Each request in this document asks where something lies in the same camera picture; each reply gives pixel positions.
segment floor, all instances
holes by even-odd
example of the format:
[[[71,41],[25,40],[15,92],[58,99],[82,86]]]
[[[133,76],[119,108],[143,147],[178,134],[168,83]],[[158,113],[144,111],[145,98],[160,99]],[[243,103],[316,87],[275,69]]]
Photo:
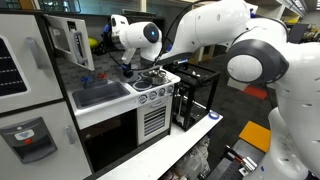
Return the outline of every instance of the floor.
[[[221,72],[211,109],[223,115],[224,118],[215,127],[208,148],[208,162],[210,168],[215,169],[220,162],[219,157],[223,152],[224,146],[229,145],[232,147],[238,141],[238,135],[249,120],[265,128],[270,128],[268,114],[272,107],[268,97],[261,100],[227,86],[229,78],[224,68],[224,55],[202,62],[199,65]],[[195,96],[196,101],[206,104],[209,90],[210,86],[199,89]],[[276,106],[275,92],[273,89],[269,89],[269,92],[271,103]]]

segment shelf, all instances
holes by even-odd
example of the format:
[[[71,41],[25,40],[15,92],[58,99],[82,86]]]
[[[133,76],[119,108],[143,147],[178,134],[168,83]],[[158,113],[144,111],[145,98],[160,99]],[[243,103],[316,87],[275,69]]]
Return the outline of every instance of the shelf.
[[[158,179],[222,118],[220,116],[218,120],[212,120],[205,116],[187,132],[172,124],[170,136],[161,139],[98,180]]]

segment toy kitchen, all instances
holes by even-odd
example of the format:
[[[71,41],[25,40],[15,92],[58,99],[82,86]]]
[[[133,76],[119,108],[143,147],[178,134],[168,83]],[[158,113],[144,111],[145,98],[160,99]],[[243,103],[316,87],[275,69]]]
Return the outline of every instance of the toy kitchen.
[[[108,19],[0,14],[1,179],[84,179],[170,134],[180,78],[139,70],[139,52],[124,77],[123,52],[104,47]]]

